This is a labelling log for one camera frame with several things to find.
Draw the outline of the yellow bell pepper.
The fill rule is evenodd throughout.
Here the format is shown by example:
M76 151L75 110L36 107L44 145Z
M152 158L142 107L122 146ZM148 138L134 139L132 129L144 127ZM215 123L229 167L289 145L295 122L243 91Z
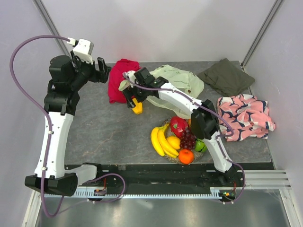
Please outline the yellow bell pepper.
M136 114L142 114L143 113L143 104L141 102L138 102L136 98L132 99L134 103L134 107L132 108L132 111Z

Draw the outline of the yellow banana bunch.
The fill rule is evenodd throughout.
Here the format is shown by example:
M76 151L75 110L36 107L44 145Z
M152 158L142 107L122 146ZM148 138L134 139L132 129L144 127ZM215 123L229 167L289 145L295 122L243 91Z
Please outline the yellow banana bunch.
M151 131L151 143L160 156L169 156L171 158L177 158L178 152L173 148L165 137L165 131L169 124L165 124L161 127L155 127Z

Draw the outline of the red dragon fruit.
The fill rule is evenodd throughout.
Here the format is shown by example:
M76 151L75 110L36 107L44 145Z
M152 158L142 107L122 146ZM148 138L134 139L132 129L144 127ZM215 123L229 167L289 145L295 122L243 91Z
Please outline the red dragon fruit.
M182 137L182 134L187 129L187 127L187 121L178 116L172 117L170 120L170 130L178 138Z

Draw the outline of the pale green plastic bag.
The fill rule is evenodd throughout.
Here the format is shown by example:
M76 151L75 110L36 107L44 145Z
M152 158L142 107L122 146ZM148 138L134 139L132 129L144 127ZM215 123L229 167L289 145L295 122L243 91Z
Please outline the pale green plastic bag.
M168 64L162 65L155 70L150 71L150 74L155 78L161 76L167 79L174 87L193 98L197 98L204 89L204 82L194 73L186 70L180 70ZM180 118L190 118L189 114L186 114L184 111L168 101L160 100L154 96L150 96L146 100L156 107L172 110Z

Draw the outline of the yellow lemon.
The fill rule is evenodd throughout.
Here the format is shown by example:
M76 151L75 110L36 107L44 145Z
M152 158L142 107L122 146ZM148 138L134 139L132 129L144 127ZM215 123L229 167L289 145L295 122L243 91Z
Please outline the yellow lemon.
M176 150L180 149L181 140L178 137L170 136L166 138L168 143Z

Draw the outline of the red grape bunch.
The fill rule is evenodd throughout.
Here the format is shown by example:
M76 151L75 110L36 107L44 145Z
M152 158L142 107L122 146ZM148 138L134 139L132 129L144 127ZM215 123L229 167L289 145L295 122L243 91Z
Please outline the red grape bunch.
M184 130L180 139L180 148L194 150L195 145L196 145L196 138L191 132L191 130L190 129Z

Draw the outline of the orange tangerine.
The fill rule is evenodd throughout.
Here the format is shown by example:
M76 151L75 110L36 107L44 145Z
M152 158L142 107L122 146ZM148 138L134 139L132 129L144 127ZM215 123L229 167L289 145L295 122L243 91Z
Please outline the orange tangerine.
M194 161L194 153L188 149L181 149L179 151L178 159L182 164L188 165Z

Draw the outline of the olive green cloth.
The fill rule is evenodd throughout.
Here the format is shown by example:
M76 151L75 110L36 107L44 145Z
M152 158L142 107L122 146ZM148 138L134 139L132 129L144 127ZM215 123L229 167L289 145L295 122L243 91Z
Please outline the olive green cloth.
M222 96L237 96L255 82L227 58L200 72L198 77Z

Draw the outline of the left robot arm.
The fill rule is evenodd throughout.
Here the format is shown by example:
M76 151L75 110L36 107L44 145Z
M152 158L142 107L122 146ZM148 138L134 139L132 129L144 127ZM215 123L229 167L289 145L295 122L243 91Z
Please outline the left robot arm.
M65 169L64 158L71 123L80 100L79 90L87 83L106 83L111 67L101 57L86 63L80 57L66 55L50 61L51 80L44 98L45 134L40 158L33 175L25 177L25 186L37 192L72 196L77 187L89 181L99 186L104 181L100 165L84 163Z

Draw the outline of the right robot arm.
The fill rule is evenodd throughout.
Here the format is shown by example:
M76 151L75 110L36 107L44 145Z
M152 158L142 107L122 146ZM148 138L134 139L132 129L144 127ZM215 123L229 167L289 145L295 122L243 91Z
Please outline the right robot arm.
M215 112L210 100L202 101L187 95L167 79L155 78L145 67L138 71L124 72L123 77L128 82L122 86L128 107L135 107L133 98L142 102L147 97L154 96L182 110L190 116L193 135L205 143L211 154L218 183L228 186L233 182L237 168L223 145L218 122L221 117Z

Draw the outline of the red cloth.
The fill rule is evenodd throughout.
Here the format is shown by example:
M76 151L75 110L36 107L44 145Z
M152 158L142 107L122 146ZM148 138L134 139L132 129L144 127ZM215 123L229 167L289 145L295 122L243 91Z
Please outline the red cloth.
M121 59L112 67L109 74L108 97L109 103L126 103L126 98L119 91L120 83L124 80L123 73L130 70L137 71L140 69L140 64L137 61Z

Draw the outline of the speckled round plate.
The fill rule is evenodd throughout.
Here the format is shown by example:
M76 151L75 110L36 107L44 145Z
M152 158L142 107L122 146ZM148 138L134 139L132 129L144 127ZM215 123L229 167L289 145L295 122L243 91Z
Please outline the speckled round plate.
M176 164L189 165L207 153L206 145L191 132L190 120L179 117L166 119L157 129L156 151Z

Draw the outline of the pink patterned cloth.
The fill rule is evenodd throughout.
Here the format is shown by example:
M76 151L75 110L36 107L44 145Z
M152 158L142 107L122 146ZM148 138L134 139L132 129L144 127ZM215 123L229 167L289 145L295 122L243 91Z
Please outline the pink patterned cloth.
M220 97L217 100L221 133L228 142L242 141L248 137L267 139L270 131L276 129L276 124L269 116L268 102L257 99L249 94L239 94L231 97Z

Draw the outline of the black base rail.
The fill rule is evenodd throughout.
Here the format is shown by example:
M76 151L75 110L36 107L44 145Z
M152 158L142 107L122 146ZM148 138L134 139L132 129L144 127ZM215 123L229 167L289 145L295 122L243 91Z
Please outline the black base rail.
M232 170L226 179L213 164L99 165L97 176L105 179L87 186L105 186L108 194L206 194L213 187L229 190L243 186L243 174Z

